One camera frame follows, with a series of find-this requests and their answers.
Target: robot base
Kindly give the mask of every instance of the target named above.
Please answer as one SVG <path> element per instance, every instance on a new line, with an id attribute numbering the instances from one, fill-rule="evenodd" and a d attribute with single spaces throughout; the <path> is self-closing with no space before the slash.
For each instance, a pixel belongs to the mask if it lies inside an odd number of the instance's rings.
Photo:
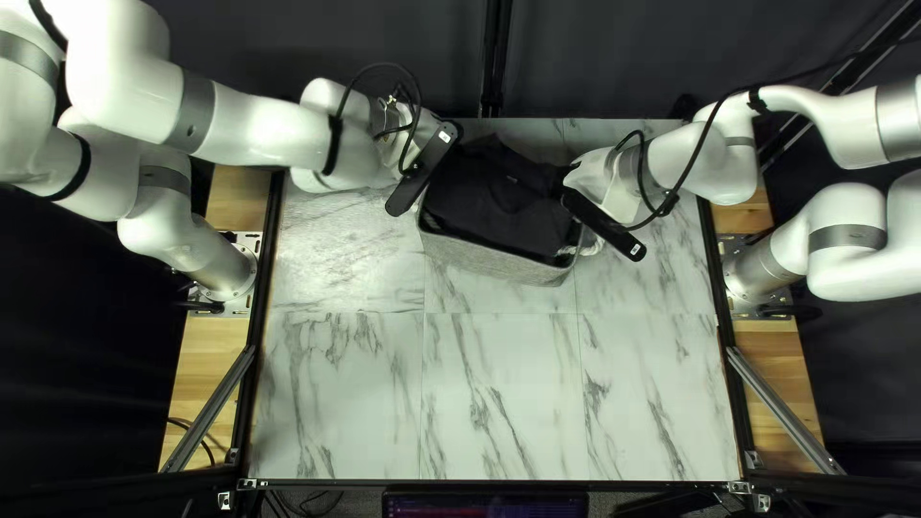
<path id="1" fill-rule="evenodd" d="M 750 245 L 745 242 L 749 234 L 718 234 L 717 243 L 719 246 L 719 255 L 729 257 L 731 255 L 742 253 Z M 764 300 L 745 300 L 726 290 L 726 300 L 729 303 L 729 312 L 732 314 L 732 320 L 790 320 L 793 315 L 788 313 L 763 314 L 765 309 L 775 310 L 793 303 L 789 288 L 781 288 L 764 297 Z"/>
<path id="2" fill-rule="evenodd" d="M 250 318 L 253 304 L 253 291 L 255 287 L 257 264 L 262 251 L 262 232 L 231 232 L 237 237 L 234 246 L 246 255 L 250 261 L 250 279 L 247 288 L 234 293 L 211 291 L 202 286 L 189 289 L 189 301 L 194 302 L 224 302 L 224 311 L 212 313 L 204 310 L 192 310 L 189 314 L 198 317 L 211 318 Z"/>

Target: metal extrusion bar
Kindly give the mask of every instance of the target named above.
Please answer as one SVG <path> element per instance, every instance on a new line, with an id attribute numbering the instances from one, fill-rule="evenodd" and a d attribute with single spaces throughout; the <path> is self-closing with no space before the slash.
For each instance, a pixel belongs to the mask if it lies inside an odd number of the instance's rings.
<path id="1" fill-rule="evenodd" d="M 224 407 L 230 395 L 233 394 L 234 387 L 237 386 L 237 383 L 239 383 L 243 375 L 246 374 L 247 369 L 252 365 L 252 361 L 255 358 L 255 351 L 255 346 L 247 346 L 239 353 L 233 365 L 230 366 L 230 370 L 224 375 L 224 379 L 221 380 L 221 383 L 217 385 L 214 393 L 208 398 L 202 411 L 198 413 L 198 417 L 195 418 L 193 424 L 186 430 L 185 435 L 182 436 L 182 439 L 179 441 L 176 449 L 173 450 L 172 455 L 169 456 L 169 460 L 163 465 L 163 469 L 160 470 L 160 473 L 182 471 L 189 463 L 192 454 L 195 453 L 195 449 L 198 448 L 199 442 L 202 441 L 208 429 L 211 428 L 212 423 L 215 422 L 217 414 L 220 413 L 221 408 Z"/>
<path id="2" fill-rule="evenodd" d="M 783 425 L 784 430 L 793 439 L 793 442 L 825 475 L 846 475 L 845 470 L 835 462 L 822 444 L 812 436 L 810 431 L 802 424 L 802 421 L 784 403 L 784 400 L 774 392 L 771 385 L 752 368 L 752 365 L 742 356 L 737 347 L 727 347 L 726 357 L 742 380 L 758 394 L 758 397 L 774 413 L 780 424 Z"/>

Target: black pole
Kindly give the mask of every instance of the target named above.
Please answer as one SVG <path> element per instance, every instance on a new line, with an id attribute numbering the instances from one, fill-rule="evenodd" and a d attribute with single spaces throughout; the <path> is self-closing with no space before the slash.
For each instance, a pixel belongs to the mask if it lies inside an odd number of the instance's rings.
<path id="1" fill-rule="evenodd" d="M 488 0 L 483 49 L 483 86 L 480 117 L 497 117 L 503 104 L 508 34 L 512 21 L 512 0 Z"/>

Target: black cloth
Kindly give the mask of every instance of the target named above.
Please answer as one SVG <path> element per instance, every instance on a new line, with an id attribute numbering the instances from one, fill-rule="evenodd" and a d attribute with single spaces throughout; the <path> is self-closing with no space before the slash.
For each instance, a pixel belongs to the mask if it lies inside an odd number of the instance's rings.
<path id="1" fill-rule="evenodd" d="M 559 202 L 571 170 L 534 163 L 490 135 L 442 160 L 423 207 L 460 237 L 552 258 L 574 244 L 576 222 Z"/>

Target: metal mounting plate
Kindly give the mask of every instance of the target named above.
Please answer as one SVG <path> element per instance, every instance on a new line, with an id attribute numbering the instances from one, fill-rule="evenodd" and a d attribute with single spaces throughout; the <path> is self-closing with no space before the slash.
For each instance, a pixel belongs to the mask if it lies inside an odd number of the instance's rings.
<path id="1" fill-rule="evenodd" d="M 744 238 L 749 234 L 717 234 L 717 246 L 719 247 L 720 256 L 729 256 L 736 253 L 742 253 L 748 246 Z M 771 306 L 788 306 L 793 303 L 789 288 L 781 288 L 770 295 Z M 758 306 L 747 300 L 740 299 L 729 290 L 726 290 L 726 300 L 729 302 L 729 312 L 732 314 L 732 320 L 790 320 L 792 315 L 778 314 L 762 316 L 758 313 Z"/>
<path id="2" fill-rule="evenodd" d="M 256 260 L 259 260 L 259 254 L 262 252 L 262 232 L 244 232 L 244 231 L 233 231 L 232 232 L 237 237 L 237 242 L 235 245 L 242 252 L 249 252 L 255 255 Z M 189 289 L 189 298 L 188 300 L 192 301 L 201 301 L 201 302 L 211 302 L 207 296 L 202 291 L 199 291 L 198 286 Z M 224 302 L 224 312 L 219 314 L 214 314 L 207 311 L 190 311 L 190 316 L 195 317 L 205 317 L 205 318 L 250 318 L 250 312 L 252 311 L 252 297 L 253 291 L 255 289 L 255 284 L 246 291 L 246 293 L 235 298 L 234 300 L 228 300 Z"/>

